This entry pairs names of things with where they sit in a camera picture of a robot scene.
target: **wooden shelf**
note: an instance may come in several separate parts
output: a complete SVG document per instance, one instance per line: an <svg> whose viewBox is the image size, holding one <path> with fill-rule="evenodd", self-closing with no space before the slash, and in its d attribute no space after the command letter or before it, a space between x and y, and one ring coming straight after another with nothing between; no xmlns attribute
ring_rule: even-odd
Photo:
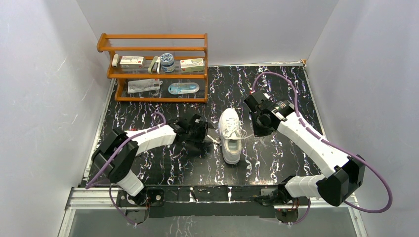
<svg viewBox="0 0 419 237"><path fill-rule="evenodd" d="M162 47L143 47L143 46L133 46L132 43L127 43L127 46L114 46L112 45L112 40L140 40L140 39L172 39L172 40L181 40L181 39L196 39L204 40L204 45L202 47L177 47L177 46L162 46ZM116 78L118 80L118 88L115 94L115 100L117 101L139 101L139 102L190 102L190 103L206 103L208 100L208 37L207 34L202 35L107 35L103 33L97 43L97 51L103 52L108 51L110 56L109 68L106 73L107 77L112 79ZM192 72L192 73L181 73L180 71L180 60L200 58L197 56L175 56L175 70L171 73L164 73L160 69L160 74L149 74L148 66L153 60L153 56L146 56L146 62L142 69L122 69L122 68L113 68L112 59L116 54L116 51L163 51L163 52L203 52L205 53L204 59L205 67L203 72ZM205 95L203 98L179 98L174 97L126 97L123 96L123 88L127 79L198 79L205 81Z"/></svg>

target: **shoelace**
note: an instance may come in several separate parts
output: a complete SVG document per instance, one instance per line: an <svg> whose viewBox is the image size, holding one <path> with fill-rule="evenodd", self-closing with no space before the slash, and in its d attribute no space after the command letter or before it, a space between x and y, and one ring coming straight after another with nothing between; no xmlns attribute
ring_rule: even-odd
<svg viewBox="0 0 419 237"><path fill-rule="evenodd" d="M229 118L227 120L227 129L224 130L224 132L222 133L222 136L225 139L230 139L230 140L243 140L243 139L247 139L253 136L253 135L246 136L247 135L246 130L241 129L239 126L239 123L240 122L238 119ZM240 137L231 137L231 135L233 135L233 133L235 132L237 132Z"/></svg>

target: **white wall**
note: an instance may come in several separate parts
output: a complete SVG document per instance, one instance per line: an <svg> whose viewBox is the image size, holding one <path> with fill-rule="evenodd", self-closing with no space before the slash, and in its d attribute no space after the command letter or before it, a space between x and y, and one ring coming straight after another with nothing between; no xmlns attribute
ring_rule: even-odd
<svg viewBox="0 0 419 237"><path fill-rule="evenodd" d="M362 155L387 179L394 204L363 214L369 236L418 236L419 2L341 0L308 58L328 138ZM360 205L386 191L367 171Z"/></svg>
<svg viewBox="0 0 419 237"><path fill-rule="evenodd" d="M211 65L307 59L338 0L78 0L96 37L208 33Z"/></svg>
<svg viewBox="0 0 419 237"><path fill-rule="evenodd" d="M109 80L75 0L0 1L0 236L57 236Z"/></svg>

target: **shoe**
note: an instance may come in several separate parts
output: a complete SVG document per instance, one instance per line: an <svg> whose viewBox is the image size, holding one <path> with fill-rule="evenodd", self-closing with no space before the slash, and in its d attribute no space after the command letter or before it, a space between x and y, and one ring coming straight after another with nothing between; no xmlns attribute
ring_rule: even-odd
<svg viewBox="0 0 419 237"><path fill-rule="evenodd" d="M242 153L242 136L240 134L239 115L232 108L224 110L218 122L221 135L221 146L224 160L228 164L236 164Z"/></svg>

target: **black marble table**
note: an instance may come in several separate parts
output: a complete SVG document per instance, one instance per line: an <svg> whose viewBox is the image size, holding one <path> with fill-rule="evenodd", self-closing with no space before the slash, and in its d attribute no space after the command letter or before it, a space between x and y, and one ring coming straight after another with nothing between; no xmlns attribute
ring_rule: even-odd
<svg viewBox="0 0 419 237"><path fill-rule="evenodd" d="M277 72L288 77L298 90L300 112L319 132L320 123L302 66L209 67L209 99L206 104L116 102L111 97L98 144L112 128L145 129L156 125L151 113L161 112L167 119L181 116L191 107L218 128L218 119L227 108L236 109L242 128L249 134L251 119L244 99L254 78L261 72ZM293 91L278 77L266 76L257 88L276 100L293 100ZM289 175L316 175L320 170L297 145L280 133L242 141L243 150L237 165L226 164L218 145L201 152L190 152L182 144L173 144L144 152L132 170L148 185L257 185L276 184ZM98 169L93 165L89 178Z"/></svg>

